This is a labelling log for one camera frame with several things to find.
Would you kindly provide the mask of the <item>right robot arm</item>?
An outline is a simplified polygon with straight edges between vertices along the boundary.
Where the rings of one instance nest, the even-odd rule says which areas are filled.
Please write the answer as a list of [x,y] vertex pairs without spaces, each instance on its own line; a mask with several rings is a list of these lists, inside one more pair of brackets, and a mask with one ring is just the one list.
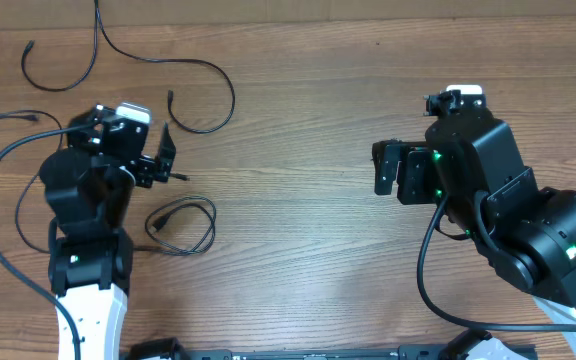
[[576,191],[539,187],[513,132],[477,85],[426,97],[433,118],[420,142],[372,147],[374,191],[404,205],[432,204],[429,233],[459,228],[495,273],[547,315],[539,333],[562,334],[576,356]]

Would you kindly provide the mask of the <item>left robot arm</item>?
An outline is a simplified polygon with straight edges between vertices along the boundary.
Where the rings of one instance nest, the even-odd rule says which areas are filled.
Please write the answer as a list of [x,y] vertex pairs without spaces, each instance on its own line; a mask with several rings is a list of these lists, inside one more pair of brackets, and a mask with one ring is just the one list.
[[98,105],[71,120],[66,147],[40,167],[55,214],[48,275],[61,359],[120,356],[134,253],[123,221],[132,191],[167,182],[176,155],[167,129],[157,154],[144,154],[151,120],[141,105]]

